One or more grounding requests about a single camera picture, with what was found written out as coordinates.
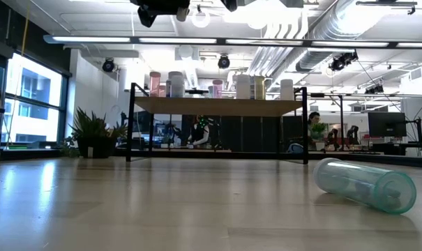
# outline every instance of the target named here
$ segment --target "transparent cylinder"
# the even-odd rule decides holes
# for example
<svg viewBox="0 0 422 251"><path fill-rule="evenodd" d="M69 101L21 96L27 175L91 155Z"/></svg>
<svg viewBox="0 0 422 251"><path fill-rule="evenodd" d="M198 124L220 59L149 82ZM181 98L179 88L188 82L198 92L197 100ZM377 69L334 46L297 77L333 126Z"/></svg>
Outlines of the transparent cylinder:
<svg viewBox="0 0 422 251"><path fill-rule="evenodd" d="M254 76L255 99L265 99L265 78Z"/></svg>
<svg viewBox="0 0 422 251"><path fill-rule="evenodd" d="M150 73L150 96L151 97L160 96L160 80L161 80L161 73L157 73L157 72Z"/></svg>
<svg viewBox="0 0 422 251"><path fill-rule="evenodd" d="M250 99L250 76L244 74L237 76L236 98Z"/></svg>
<svg viewBox="0 0 422 251"><path fill-rule="evenodd" d="M209 90L209 98L213 98L213 86L208 86L208 90Z"/></svg>
<svg viewBox="0 0 422 251"><path fill-rule="evenodd" d="M166 98L170 98L170 91L172 88L172 78L173 76L181 76L183 77L183 73L178 71L172 71L168 73L168 79L166 80Z"/></svg>
<svg viewBox="0 0 422 251"><path fill-rule="evenodd" d="M175 75L171 78L170 97L171 98L184 98L184 78L183 78L183 76Z"/></svg>
<svg viewBox="0 0 422 251"><path fill-rule="evenodd" d="M416 200L416 188L401 172L343 162L319 161L313 171L319 188L392 214L408 212Z"/></svg>
<svg viewBox="0 0 422 251"><path fill-rule="evenodd" d="M212 81L212 84L213 84L212 98L222 98L223 81L216 79Z"/></svg>
<svg viewBox="0 0 422 251"><path fill-rule="evenodd" d="M165 98L166 97L166 86L160 85L160 97Z"/></svg>

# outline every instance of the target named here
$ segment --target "dark hair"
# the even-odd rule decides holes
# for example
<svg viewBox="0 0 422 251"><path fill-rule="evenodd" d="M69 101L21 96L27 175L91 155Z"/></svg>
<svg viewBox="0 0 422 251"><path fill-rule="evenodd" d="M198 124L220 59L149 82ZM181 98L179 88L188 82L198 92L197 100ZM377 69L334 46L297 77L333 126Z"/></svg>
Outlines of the dark hair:
<svg viewBox="0 0 422 251"><path fill-rule="evenodd" d="M310 113L310 115L308 115L308 124L311 124L311 119L313 119L315 116L321 116L321 114L319 114L319 112L312 112Z"/></svg>

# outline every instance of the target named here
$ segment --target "woman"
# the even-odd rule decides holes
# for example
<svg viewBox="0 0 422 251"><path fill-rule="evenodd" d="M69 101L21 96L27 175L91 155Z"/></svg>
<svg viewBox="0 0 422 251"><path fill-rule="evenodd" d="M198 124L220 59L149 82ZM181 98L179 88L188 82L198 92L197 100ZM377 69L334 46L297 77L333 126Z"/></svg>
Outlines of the woman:
<svg viewBox="0 0 422 251"><path fill-rule="evenodd" d="M312 127L319 123L321 120L321 115L319 112L312 112L310 116L308 116L308 150L309 151L316 151L316 143L315 140L319 139L319 133L314 132Z"/></svg>
<svg viewBox="0 0 422 251"><path fill-rule="evenodd" d="M209 127L208 121L203 116L197 116L193 127L190 129L188 141L193 146L199 146L208 142Z"/></svg>

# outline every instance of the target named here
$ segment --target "wooden floor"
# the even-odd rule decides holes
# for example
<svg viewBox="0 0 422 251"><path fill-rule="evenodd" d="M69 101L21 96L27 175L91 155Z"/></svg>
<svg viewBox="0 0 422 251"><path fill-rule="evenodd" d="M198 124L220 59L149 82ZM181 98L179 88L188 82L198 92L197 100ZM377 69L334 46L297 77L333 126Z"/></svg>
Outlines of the wooden floor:
<svg viewBox="0 0 422 251"><path fill-rule="evenodd" d="M0 166L0 250L422 250L418 197L388 215L266 160L36 160Z"/></svg>

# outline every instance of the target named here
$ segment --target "wooden shelf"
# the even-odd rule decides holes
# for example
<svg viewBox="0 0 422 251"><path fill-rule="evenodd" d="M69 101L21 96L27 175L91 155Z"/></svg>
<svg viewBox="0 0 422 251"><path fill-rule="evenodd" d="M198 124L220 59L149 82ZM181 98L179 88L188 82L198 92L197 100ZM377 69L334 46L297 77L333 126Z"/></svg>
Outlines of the wooden shelf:
<svg viewBox="0 0 422 251"><path fill-rule="evenodd" d="M135 104L152 114L278 117L302 107L301 101L220 98L135 97Z"/></svg>

